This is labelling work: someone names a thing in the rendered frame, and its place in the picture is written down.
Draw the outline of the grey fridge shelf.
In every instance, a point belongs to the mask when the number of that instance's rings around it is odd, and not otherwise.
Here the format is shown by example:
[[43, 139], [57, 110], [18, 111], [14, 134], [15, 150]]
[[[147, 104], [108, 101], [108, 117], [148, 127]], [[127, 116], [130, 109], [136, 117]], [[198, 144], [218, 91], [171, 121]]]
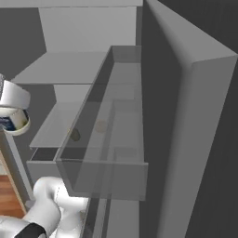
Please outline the grey fridge shelf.
[[79, 84], [95, 80], [106, 52], [47, 52], [19, 73], [15, 84]]
[[66, 139], [76, 115], [83, 106], [82, 101], [57, 102], [46, 120], [43, 122], [35, 137], [31, 148], [58, 148]]

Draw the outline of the dark grey fridge door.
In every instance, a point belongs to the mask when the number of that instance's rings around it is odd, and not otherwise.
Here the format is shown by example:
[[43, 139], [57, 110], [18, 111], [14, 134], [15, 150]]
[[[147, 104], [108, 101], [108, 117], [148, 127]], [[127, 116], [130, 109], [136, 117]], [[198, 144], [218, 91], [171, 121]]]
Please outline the dark grey fridge door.
[[144, 0], [146, 199], [139, 238], [185, 238], [237, 55], [158, 0]]

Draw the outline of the grey fridge drawer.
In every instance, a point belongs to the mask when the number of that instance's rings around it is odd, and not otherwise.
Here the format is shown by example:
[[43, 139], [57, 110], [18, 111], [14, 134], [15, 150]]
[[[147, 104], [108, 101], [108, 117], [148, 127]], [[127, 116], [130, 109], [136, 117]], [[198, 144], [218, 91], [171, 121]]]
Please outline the grey fridge drawer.
[[37, 148], [31, 159], [27, 162], [31, 181], [35, 183], [41, 177], [62, 178], [57, 165], [59, 148]]

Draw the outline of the grey fridge body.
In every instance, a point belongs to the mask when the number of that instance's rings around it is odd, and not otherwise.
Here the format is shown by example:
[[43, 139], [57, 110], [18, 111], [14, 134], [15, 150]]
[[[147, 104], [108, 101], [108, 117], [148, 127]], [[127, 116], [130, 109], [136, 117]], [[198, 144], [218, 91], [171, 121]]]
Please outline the grey fridge body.
[[[142, 8], [143, 0], [0, 0], [0, 73], [13, 82], [47, 52], [107, 55], [112, 46], [140, 46]], [[0, 151], [23, 210], [34, 203], [27, 166], [33, 138], [57, 102], [84, 103], [93, 83], [16, 84], [31, 94], [31, 124], [20, 136], [0, 131]]]

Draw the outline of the pale round food item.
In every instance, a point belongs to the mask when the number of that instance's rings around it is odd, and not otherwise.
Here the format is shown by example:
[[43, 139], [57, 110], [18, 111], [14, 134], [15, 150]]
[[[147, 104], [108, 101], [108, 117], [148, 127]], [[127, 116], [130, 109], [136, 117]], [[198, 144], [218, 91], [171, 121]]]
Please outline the pale round food item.
[[107, 131], [108, 124], [106, 121], [97, 121], [95, 124], [95, 130], [98, 133], [105, 133]]

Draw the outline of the small brown food item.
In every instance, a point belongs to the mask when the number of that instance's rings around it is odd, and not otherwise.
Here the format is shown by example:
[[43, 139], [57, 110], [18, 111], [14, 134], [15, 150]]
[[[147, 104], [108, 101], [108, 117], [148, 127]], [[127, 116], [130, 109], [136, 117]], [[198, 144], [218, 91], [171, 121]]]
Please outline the small brown food item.
[[81, 135], [79, 133], [79, 130], [77, 128], [75, 128], [71, 135], [70, 135], [70, 138], [73, 140], [73, 141], [79, 141], [80, 138], [81, 138]]

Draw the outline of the translucent grey door bin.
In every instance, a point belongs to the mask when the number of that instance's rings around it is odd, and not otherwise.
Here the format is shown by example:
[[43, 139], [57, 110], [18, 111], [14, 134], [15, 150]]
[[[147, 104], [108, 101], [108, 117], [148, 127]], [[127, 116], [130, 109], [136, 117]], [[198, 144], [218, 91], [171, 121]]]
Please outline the translucent grey door bin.
[[[140, 46], [109, 49], [57, 155], [71, 196], [145, 199], [140, 59]], [[105, 133], [95, 130], [100, 120], [108, 124]], [[70, 138], [75, 128], [79, 141]]]

